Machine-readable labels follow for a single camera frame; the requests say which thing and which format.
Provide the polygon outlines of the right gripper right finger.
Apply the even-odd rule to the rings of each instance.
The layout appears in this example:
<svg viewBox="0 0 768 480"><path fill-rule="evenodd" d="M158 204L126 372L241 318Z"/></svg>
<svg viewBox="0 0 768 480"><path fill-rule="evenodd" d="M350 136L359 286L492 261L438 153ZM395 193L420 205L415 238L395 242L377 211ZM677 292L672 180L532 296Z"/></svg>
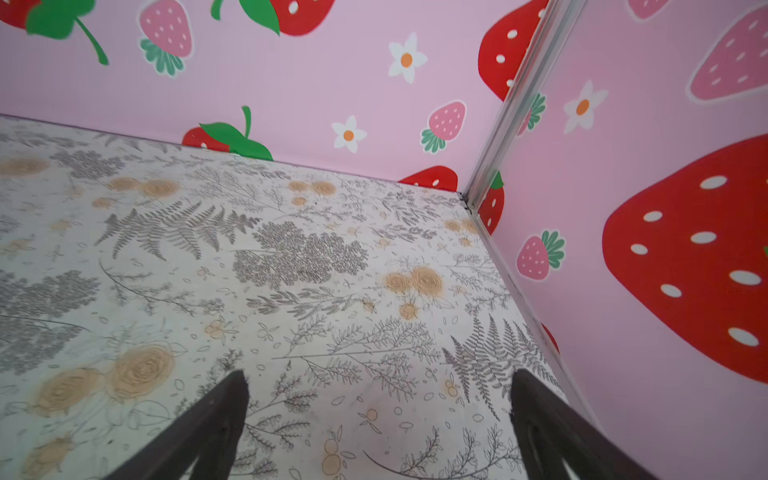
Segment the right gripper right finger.
<svg viewBox="0 0 768 480"><path fill-rule="evenodd" d="M511 421L530 479L652 479L530 371L512 376Z"/></svg>

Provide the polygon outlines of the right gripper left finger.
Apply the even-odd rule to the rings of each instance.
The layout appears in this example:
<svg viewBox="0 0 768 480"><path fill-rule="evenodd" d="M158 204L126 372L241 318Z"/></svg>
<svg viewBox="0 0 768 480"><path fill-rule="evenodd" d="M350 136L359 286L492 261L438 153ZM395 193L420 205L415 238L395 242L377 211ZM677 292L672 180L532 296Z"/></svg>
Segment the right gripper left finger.
<svg viewBox="0 0 768 480"><path fill-rule="evenodd" d="M245 427L244 372L227 375L154 440L108 475L113 480L227 479Z"/></svg>

